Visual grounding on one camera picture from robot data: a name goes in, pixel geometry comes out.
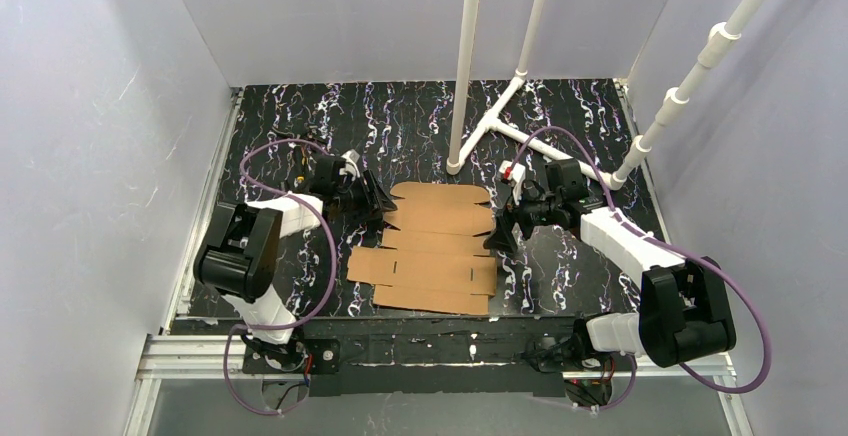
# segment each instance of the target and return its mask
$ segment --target wire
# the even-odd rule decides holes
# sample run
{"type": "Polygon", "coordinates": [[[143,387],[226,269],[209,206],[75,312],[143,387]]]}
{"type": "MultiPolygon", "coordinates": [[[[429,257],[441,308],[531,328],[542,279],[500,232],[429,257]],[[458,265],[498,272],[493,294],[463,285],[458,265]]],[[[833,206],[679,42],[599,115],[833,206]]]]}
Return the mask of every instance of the wire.
{"type": "Polygon", "coordinates": [[[306,369],[303,370],[303,384],[309,386],[309,370],[312,369],[312,355],[309,355],[309,361],[306,362],[306,369]]]}
{"type": "Polygon", "coordinates": [[[765,318],[763,317],[760,310],[756,307],[754,302],[742,289],[742,287],[739,286],[739,284],[737,284],[736,281],[734,281],[733,278],[730,277],[730,275],[725,273],[721,268],[719,268],[715,264],[709,262],[708,260],[702,258],[701,256],[691,251],[666,243],[664,241],[660,241],[654,238],[653,236],[650,236],[647,233],[641,231],[639,228],[631,225],[627,221],[627,219],[621,214],[621,211],[616,210],[615,203],[612,200],[612,194],[610,193],[609,186],[607,186],[607,184],[604,182],[604,178],[601,177],[601,171],[598,169],[598,166],[595,164],[594,160],[589,156],[588,151],[586,151],[586,148],[583,147],[583,145],[580,143],[576,136],[571,134],[568,130],[560,128],[559,126],[545,126],[543,128],[537,129],[536,131],[533,131],[532,133],[530,133],[529,136],[527,136],[527,139],[519,148],[518,154],[515,156],[515,159],[513,159],[512,161],[512,165],[510,165],[509,167],[509,171],[512,171],[512,168],[514,168],[515,165],[518,163],[518,159],[527,149],[527,145],[530,144],[530,141],[532,141],[536,136],[545,131],[558,131],[560,133],[563,133],[568,136],[568,138],[571,139],[574,144],[577,145],[577,148],[580,150],[580,153],[583,154],[583,157],[586,158],[586,162],[589,164],[589,166],[592,168],[592,171],[595,173],[595,178],[598,180],[598,183],[601,185],[601,189],[604,191],[604,198],[607,201],[607,205],[609,206],[610,211],[613,212],[613,217],[616,221],[619,222],[619,224],[622,225],[622,227],[635,234],[636,236],[643,238],[645,241],[653,244],[654,246],[665,249],[666,251],[677,253],[680,256],[694,262],[698,266],[708,271],[712,271],[713,273],[718,275],[718,277],[721,278],[721,280],[724,281],[725,284],[730,286],[730,289],[732,289],[733,292],[735,292],[736,295],[739,296],[739,299],[742,300],[742,303],[745,305],[746,308],[748,308],[748,311],[751,312],[751,316],[753,316],[754,318],[754,322],[757,325],[757,329],[760,331],[760,337],[763,341],[763,364],[762,366],[760,366],[760,371],[757,373],[757,376],[754,378],[753,381],[748,384],[745,384],[744,386],[739,386],[735,388],[730,386],[721,386],[696,373],[695,370],[690,368],[689,365],[687,365],[686,363],[680,363],[680,367],[683,368],[684,371],[689,373],[693,378],[695,378],[704,386],[707,386],[708,388],[714,389],[716,391],[720,391],[722,393],[742,394],[751,392],[760,387],[760,385],[763,384],[763,381],[765,381],[768,377],[769,371],[771,371],[772,360],[771,335],[769,334],[768,327],[765,323],[765,318]]]}
{"type": "MultiPolygon", "coordinates": [[[[335,245],[335,242],[334,242],[335,240],[333,239],[333,233],[330,230],[330,225],[327,224],[327,221],[321,215],[321,212],[316,210],[315,208],[313,208],[311,205],[307,204],[306,201],[302,200],[301,198],[298,198],[297,196],[295,196],[291,193],[281,191],[279,189],[272,188],[271,186],[268,186],[266,184],[261,183],[260,181],[256,180],[256,178],[252,177],[247,172],[246,166],[247,166],[248,161],[250,161],[251,158],[253,158],[257,154],[259,154],[260,152],[264,151],[265,149],[275,147],[275,146],[278,146],[280,144],[285,144],[285,143],[301,144],[301,145],[304,145],[304,146],[309,146],[311,148],[315,148],[315,149],[317,149],[318,151],[320,151],[324,154],[329,154],[329,153],[327,153],[327,150],[325,150],[324,148],[322,148],[318,144],[313,143],[311,141],[306,141],[306,140],[303,140],[303,139],[296,139],[296,138],[278,139],[276,141],[271,141],[268,144],[262,145],[262,146],[260,146],[256,149],[254,149],[253,151],[247,153],[247,155],[245,155],[245,157],[241,160],[241,164],[239,164],[239,172],[241,173],[242,177],[244,177],[244,179],[248,183],[252,184],[253,186],[256,186],[260,189],[268,191],[272,194],[276,194],[276,195],[282,196],[284,198],[292,199],[293,201],[297,202],[299,205],[301,205],[304,208],[306,208],[307,210],[309,210],[309,212],[311,212],[318,219],[318,222],[321,224],[321,228],[324,230],[324,234],[327,236],[327,244],[330,248],[330,281],[327,284],[327,289],[324,291],[324,295],[321,297],[321,300],[318,301],[318,304],[315,306],[315,308],[313,308],[312,311],[310,311],[307,315],[303,316],[302,318],[298,319],[297,321],[294,321],[293,323],[281,324],[281,325],[254,324],[253,326],[250,326],[250,327],[248,327],[246,324],[234,324],[233,327],[230,328],[229,333],[227,334],[227,342],[224,345],[224,382],[227,384],[227,389],[230,391],[230,394],[232,395],[233,399],[235,399],[236,402],[239,403],[244,409],[250,411],[251,413],[259,414],[259,415],[263,415],[263,416],[277,416],[281,413],[278,410],[267,411],[267,410],[254,408],[253,406],[248,404],[245,400],[243,400],[241,398],[241,396],[238,395],[238,393],[235,390],[235,387],[233,387],[233,382],[230,380],[228,359],[229,359],[229,354],[230,354],[230,345],[232,344],[232,341],[233,341],[233,336],[235,335],[235,333],[237,331],[242,331],[242,330],[246,331],[248,329],[264,330],[264,331],[277,331],[277,330],[281,330],[281,329],[296,328],[298,326],[306,324],[309,320],[311,320],[313,317],[315,317],[315,315],[318,314],[318,312],[321,311],[321,309],[324,308],[324,305],[326,305],[327,301],[330,299],[330,295],[333,294],[333,288],[336,285],[336,274],[337,274],[337,270],[338,270],[338,255],[336,254],[336,245],[335,245]]],[[[290,411],[291,409],[294,409],[294,407],[299,405],[305,399],[306,398],[295,403],[294,406],[288,408],[285,411],[290,411]]]]}
{"type": "Polygon", "coordinates": [[[612,356],[610,356],[610,369],[609,369],[610,374],[609,374],[609,376],[604,377],[606,375],[606,373],[607,373],[606,364],[604,364],[603,372],[601,373],[601,379],[600,379],[601,382],[608,383],[608,382],[612,381],[612,376],[615,374],[615,358],[613,358],[612,356]]]}
{"type": "Polygon", "coordinates": [[[295,406],[295,405],[297,405],[297,404],[300,404],[300,402],[301,402],[301,401],[303,401],[303,400],[297,401],[297,402],[295,402],[295,403],[294,403],[294,405],[289,406],[288,408],[283,409],[283,410],[280,410],[280,406],[282,406],[282,405],[283,405],[283,401],[285,401],[285,400],[286,400],[286,396],[288,396],[288,395],[289,395],[289,392],[291,392],[291,390],[292,390],[292,389],[294,389],[294,388],[301,388],[301,387],[303,387],[303,386],[309,387],[309,385],[308,385],[308,384],[305,384],[305,383],[297,383],[297,384],[292,384],[291,386],[289,386],[289,387],[286,389],[286,392],[285,392],[285,393],[283,393],[283,397],[282,397],[282,398],[280,398],[280,402],[278,402],[278,403],[277,403],[277,406],[275,406],[275,407],[274,407],[274,410],[275,410],[275,411],[282,411],[283,413],[287,413],[287,412],[291,411],[292,409],[294,409],[294,406],[295,406]]]}
{"type": "Polygon", "coordinates": [[[616,406],[618,406],[619,404],[621,404],[622,402],[624,402],[624,400],[627,399],[628,396],[630,396],[630,392],[633,391],[633,386],[636,384],[636,369],[637,369],[636,368],[636,358],[634,358],[632,354],[627,354],[625,356],[627,357],[628,360],[630,360],[630,381],[627,382],[627,387],[624,388],[624,392],[621,393],[621,396],[619,396],[618,398],[616,398],[615,401],[613,401],[613,402],[611,402],[611,403],[609,403],[605,406],[598,405],[598,406],[592,406],[590,408],[586,408],[586,407],[582,407],[582,406],[574,406],[573,404],[563,404],[563,403],[559,403],[559,402],[556,402],[556,401],[550,401],[550,400],[547,400],[547,399],[534,398],[533,396],[529,396],[529,397],[533,401],[538,401],[542,404],[547,404],[549,406],[558,406],[560,408],[568,408],[568,409],[578,408],[578,409],[584,409],[584,410],[589,411],[589,412],[608,411],[610,409],[613,409],[616,406]]]}

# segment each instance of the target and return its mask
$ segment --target flat cardboard box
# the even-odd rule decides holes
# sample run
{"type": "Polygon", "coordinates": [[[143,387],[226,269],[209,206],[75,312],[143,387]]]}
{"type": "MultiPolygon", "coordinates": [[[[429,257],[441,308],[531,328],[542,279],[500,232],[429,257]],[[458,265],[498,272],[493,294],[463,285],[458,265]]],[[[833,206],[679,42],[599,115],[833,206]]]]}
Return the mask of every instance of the flat cardboard box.
{"type": "Polygon", "coordinates": [[[407,181],[394,185],[389,192],[396,198],[434,202],[488,204],[490,200],[489,191],[486,188],[472,184],[436,184],[407,181]]]}
{"type": "Polygon", "coordinates": [[[374,304],[485,315],[497,286],[497,261],[483,249],[494,228],[485,188],[406,182],[391,189],[397,211],[384,220],[381,248],[356,247],[350,281],[374,285],[374,304]]]}
{"type": "Polygon", "coordinates": [[[497,260],[458,254],[353,248],[350,281],[452,293],[495,295],[497,260]]]}
{"type": "Polygon", "coordinates": [[[476,236],[495,227],[492,210],[474,203],[400,199],[398,209],[386,213],[383,220],[401,231],[476,236]]]}

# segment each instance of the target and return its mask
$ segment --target black speckled mat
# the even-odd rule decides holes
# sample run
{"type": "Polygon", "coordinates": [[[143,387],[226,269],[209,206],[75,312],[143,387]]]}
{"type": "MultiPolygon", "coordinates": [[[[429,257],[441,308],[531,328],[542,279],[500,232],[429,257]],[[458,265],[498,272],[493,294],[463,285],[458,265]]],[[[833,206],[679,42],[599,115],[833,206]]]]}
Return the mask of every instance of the black speckled mat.
{"type": "MultiPolygon", "coordinates": [[[[508,81],[475,81],[469,91],[465,135],[506,88],[508,81]]],[[[486,187],[495,206],[503,204],[508,188],[495,174],[503,160],[511,160],[518,143],[499,134],[485,135],[456,177],[445,172],[452,82],[344,83],[249,86],[238,115],[218,197],[226,200],[270,199],[247,187],[239,177],[242,157],[252,148],[276,139],[271,131],[295,129],[308,122],[320,128],[331,151],[355,149],[362,164],[374,171],[388,191],[402,181],[467,183],[486,187]]],[[[590,154],[605,171],[615,170],[630,145],[621,102],[612,80],[528,81],[501,113],[507,123],[526,133],[541,126],[563,126],[583,138],[590,154]]],[[[579,154],[562,135],[543,138],[569,154],[579,154]]],[[[249,170],[261,181],[281,187],[293,182],[292,151],[287,147],[258,155],[249,170]]],[[[544,160],[527,156],[528,178],[544,178],[544,160]]],[[[600,188],[593,183],[593,189],[600,188]]],[[[660,234],[657,215],[641,171],[614,193],[616,203],[643,229],[660,234]]],[[[340,273],[335,294],[322,316],[411,317],[432,313],[374,306],[368,284],[346,279],[351,248],[376,246],[380,225],[364,227],[335,221],[333,235],[339,251],[340,273]]],[[[565,315],[578,311],[628,311],[638,298],[629,278],[589,246],[560,228],[538,228],[529,241],[519,240],[515,259],[497,255],[498,289],[489,304],[491,316],[565,315]]],[[[310,231],[280,242],[274,286],[286,305],[305,314],[321,298],[329,271],[329,251],[323,232],[310,231]]],[[[189,317],[237,318],[233,308],[209,289],[196,285],[189,317]]]]}

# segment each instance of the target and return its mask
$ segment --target white wall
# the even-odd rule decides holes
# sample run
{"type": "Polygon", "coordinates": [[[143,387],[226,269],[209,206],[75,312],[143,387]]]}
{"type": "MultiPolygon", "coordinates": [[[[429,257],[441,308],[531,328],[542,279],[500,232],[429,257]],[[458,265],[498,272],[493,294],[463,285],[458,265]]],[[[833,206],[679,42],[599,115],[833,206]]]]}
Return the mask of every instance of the white wall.
{"type": "MultiPolygon", "coordinates": [[[[630,78],[640,128],[739,0],[669,0],[630,78]]],[[[848,0],[768,0],[649,162],[671,236],[715,257],[774,339],[769,379],[743,400],[756,434],[844,434],[848,377],[848,0]]],[[[756,328],[734,307],[740,379],[756,328]]]]}
{"type": "Polygon", "coordinates": [[[229,90],[181,0],[0,0],[3,434],[120,434],[229,90]]]}
{"type": "MultiPolygon", "coordinates": [[[[666,0],[548,0],[531,77],[624,77],[666,0]]],[[[455,79],[462,0],[185,0],[231,86],[455,79]]],[[[481,0],[472,77],[509,79],[533,0],[481,0]]]]}

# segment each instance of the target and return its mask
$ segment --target white pvc pipe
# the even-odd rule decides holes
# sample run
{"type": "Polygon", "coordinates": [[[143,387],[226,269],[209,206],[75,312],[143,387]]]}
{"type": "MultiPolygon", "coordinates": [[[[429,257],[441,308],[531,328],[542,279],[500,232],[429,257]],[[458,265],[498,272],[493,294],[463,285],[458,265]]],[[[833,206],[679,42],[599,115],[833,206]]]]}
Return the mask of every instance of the white pvc pipe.
{"type": "Polygon", "coordinates": [[[468,79],[471,75],[471,55],[474,50],[474,31],[477,27],[477,9],[480,0],[465,0],[462,7],[462,27],[459,33],[459,59],[456,64],[456,87],[453,99],[450,147],[447,172],[459,173],[462,164],[459,151],[462,145],[462,130],[465,126],[465,105],[468,100],[468,79]]]}
{"type": "MultiPolygon", "coordinates": [[[[492,129],[508,138],[518,141],[519,143],[527,141],[526,134],[504,123],[503,121],[498,120],[497,123],[493,125],[492,129]]],[[[563,153],[562,151],[554,148],[549,144],[546,144],[545,142],[539,139],[533,139],[533,141],[530,141],[530,144],[528,144],[527,146],[530,147],[530,149],[538,151],[554,160],[571,159],[571,156],[569,156],[568,154],[563,153]]],[[[586,177],[595,179],[595,172],[592,171],[592,167],[584,163],[583,161],[580,161],[580,172],[583,173],[583,175],[586,177]]],[[[609,173],[604,173],[602,171],[601,177],[604,179],[604,182],[607,183],[608,186],[611,184],[612,178],[610,177],[609,173]]]]}
{"type": "Polygon", "coordinates": [[[539,30],[539,21],[542,20],[542,10],[545,8],[545,0],[533,0],[533,9],[530,10],[530,22],[527,23],[527,32],[524,33],[524,45],[521,47],[521,56],[518,58],[518,68],[515,75],[524,78],[527,76],[527,62],[533,52],[533,43],[536,41],[536,32],[539,30]]]}
{"type": "Polygon", "coordinates": [[[630,172],[636,169],[648,157],[654,143],[663,130],[673,123],[701,83],[706,79],[710,69],[716,67],[724,56],[741,37],[742,30],[759,10],[765,0],[742,0],[725,23],[713,26],[710,37],[704,49],[698,54],[698,61],[680,83],[680,87],[671,88],[663,105],[654,116],[654,122],[642,137],[634,139],[624,163],[613,174],[612,189],[619,189],[627,181],[630,172]]]}
{"type": "Polygon", "coordinates": [[[515,77],[512,78],[512,81],[509,82],[509,86],[507,86],[506,91],[501,94],[501,97],[495,102],[494,106],[489,108],[485,114],[483,114],[483,119],[477,123],[477,127],[474,128],[474,131],[465,140],[465,143],[462,145],[462,149],[459,150],[459,167],[461,168],[465,164],[465,160],[468,159],[468,156],[471,154],[471,151],[474,150],[474,147],[477,146],[477,143],[480,142],[480,138],[483,137],[489,130],[492,129],[492,125],[498,122],[498,114],[501,112],[506,103],[512,98],[512,95],[524,84],[524,80],[515,77]]]}

